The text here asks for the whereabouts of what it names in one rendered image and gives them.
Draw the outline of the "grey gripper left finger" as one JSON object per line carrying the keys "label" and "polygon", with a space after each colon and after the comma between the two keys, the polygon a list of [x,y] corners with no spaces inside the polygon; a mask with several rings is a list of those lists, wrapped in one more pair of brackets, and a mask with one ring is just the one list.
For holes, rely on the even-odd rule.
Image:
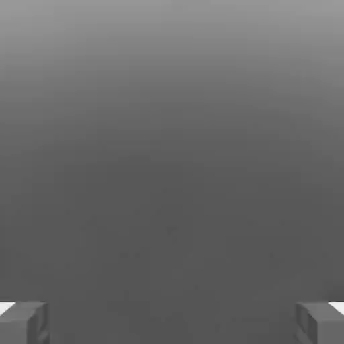
{"label": "grey gripper left finger", "polygon": [[50,344],[49,303],[0,302],[0,344]]}

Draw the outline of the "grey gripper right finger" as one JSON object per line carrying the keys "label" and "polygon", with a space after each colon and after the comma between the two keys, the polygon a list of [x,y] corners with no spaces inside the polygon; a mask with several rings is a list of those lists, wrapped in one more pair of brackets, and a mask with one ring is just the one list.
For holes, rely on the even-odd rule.
{"label": "grey gripper right finger", "polygon": [[296,344],[344,344],[344,302],[298,302]]}

